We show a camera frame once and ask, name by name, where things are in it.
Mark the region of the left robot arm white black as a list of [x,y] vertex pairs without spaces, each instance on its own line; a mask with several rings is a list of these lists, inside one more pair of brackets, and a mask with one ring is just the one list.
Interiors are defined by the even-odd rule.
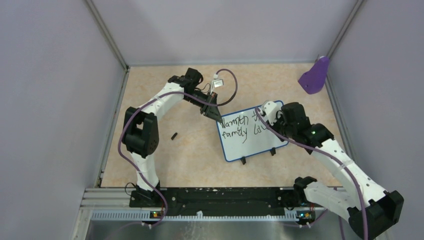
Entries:
[[188,68],[182,76],[172,76],[164,87],[148,102],[135,108],[129,107],[125,112],[120,143],[130,152],[132,163],[137,171],[135,192],[149,207],[160,202],[157,191],[159,178],[156,174],[154,152],[159,142],[159,120],[176,104],[185,100],[199,107],[200,114],[221,123],[215,92],[203,93],[198,85],[203,80],[202,74]]

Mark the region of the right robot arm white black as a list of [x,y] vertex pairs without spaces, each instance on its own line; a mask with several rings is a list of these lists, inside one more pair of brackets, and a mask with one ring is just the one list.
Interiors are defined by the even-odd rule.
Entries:
[[298,102],[282,106],[266,101],[256,110],[258,119],[282,142],[303,148],[323,164],[344,188],[335,190],[313,177],[298,177],[293,200],[299,206],[320,205],[348,222],[363,240],[373,240],[398,223],[404,197],[372,180],[321,123],[312,124]]

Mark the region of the blue framed whiteboard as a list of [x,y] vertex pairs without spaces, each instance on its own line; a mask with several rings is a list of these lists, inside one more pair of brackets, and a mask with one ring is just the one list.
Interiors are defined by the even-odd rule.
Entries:
[[255,107],[228,113],[216,122],[226,162],[234,162],[265,152],[275,152],[289,143],[281,141],[258,119]]

